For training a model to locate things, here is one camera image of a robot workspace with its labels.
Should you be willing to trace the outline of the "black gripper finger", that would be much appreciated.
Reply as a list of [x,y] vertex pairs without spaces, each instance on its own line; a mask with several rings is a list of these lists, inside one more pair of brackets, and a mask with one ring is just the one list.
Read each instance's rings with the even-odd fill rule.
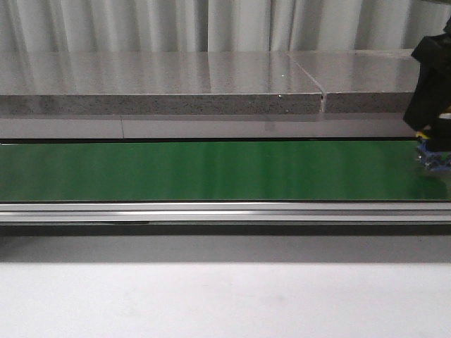
[[403,120],[419,131],[450,106],[450,34],[424,37],[412,58],[419,62],[419,78]]

